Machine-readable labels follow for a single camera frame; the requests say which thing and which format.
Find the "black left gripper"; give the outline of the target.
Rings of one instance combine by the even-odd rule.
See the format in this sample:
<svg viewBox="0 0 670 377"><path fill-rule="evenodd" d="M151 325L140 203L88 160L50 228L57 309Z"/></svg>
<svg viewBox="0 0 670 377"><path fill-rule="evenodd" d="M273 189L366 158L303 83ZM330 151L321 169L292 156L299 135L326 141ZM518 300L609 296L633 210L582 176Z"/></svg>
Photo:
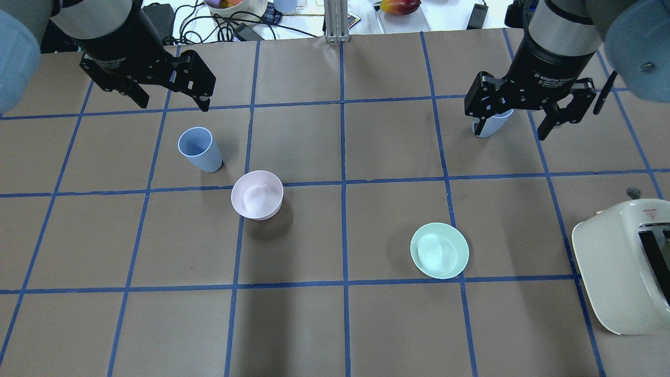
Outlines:
<svg viewBox="0 0 670 377"><path fill-rule="evenodd" d="M129 96L141 109L149 104L142 84L155 84L195 98L199 110L208 112L216 77L195 50L175 57L141 9L132 5L119 28L98 38L80 40L86 53L81 67L105 91Z"/></svg>

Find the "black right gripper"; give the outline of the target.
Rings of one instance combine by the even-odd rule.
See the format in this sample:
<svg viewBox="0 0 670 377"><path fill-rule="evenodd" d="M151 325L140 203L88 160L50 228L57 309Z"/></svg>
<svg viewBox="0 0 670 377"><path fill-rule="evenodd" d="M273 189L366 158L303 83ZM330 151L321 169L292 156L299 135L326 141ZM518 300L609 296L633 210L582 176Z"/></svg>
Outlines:
<svg viewBox="0 0 670 377"><path fill-rule="evenodd" d="M497 79L479 72L466 95L464 112L474 117L474 135L493 135L489 117L510 109L543 109L539 141L565 124L565 118L582 118L596 90L591 78L580 75L596 48L594 25L528 25L507 74Z"/></svg>

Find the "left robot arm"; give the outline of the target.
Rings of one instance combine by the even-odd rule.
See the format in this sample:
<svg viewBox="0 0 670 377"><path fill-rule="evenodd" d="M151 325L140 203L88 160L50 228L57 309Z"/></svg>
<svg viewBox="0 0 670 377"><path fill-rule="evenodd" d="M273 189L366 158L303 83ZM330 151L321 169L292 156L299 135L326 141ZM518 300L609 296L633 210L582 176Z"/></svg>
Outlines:
<svg viewBox="0 0 670 377"><path fill-rule="evenodd" d="M209 110L215 74L194 50L177 57L165 50L140 1L2 1L2 112L23 98L49 23L81 48L81 69L103 91L145 109L149 95L143 86L156 85Z"/></svg>

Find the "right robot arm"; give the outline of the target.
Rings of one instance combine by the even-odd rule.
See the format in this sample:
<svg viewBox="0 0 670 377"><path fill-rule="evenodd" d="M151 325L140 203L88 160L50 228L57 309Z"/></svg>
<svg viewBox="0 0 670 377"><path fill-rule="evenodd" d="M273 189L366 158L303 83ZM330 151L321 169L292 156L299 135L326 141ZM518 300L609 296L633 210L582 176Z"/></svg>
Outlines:
<svg viewBox="0 0 670 377"><path fill-rule="evenodd" d="M668 1L514 1L505 24L523 31L509 71L479 72L464 100L479 138L519 109L544 112L544 140L598 114L617 78L641 100L668 103Z"/></svg>

